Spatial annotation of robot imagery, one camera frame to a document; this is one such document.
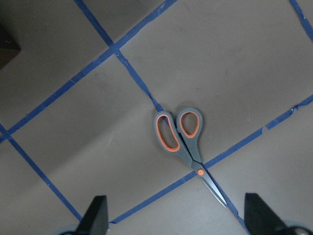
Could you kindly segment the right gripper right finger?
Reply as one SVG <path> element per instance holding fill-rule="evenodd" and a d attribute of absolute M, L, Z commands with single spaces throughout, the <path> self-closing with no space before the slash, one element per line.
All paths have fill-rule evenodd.
<path fill-rule="evenodd" d="M 257 193 L 245 194 L 244 222 L 251 235 L 275 235 L 286 224 Z"/>

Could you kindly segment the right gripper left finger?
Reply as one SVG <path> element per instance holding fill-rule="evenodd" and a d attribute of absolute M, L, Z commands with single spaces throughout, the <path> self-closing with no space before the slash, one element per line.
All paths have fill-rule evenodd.
<path fill-rule="evenodd" d="M 108 231 L 108 204 L 105 195 L 92 200 L 80 224 L 76 235 L 105 235 Z"/>

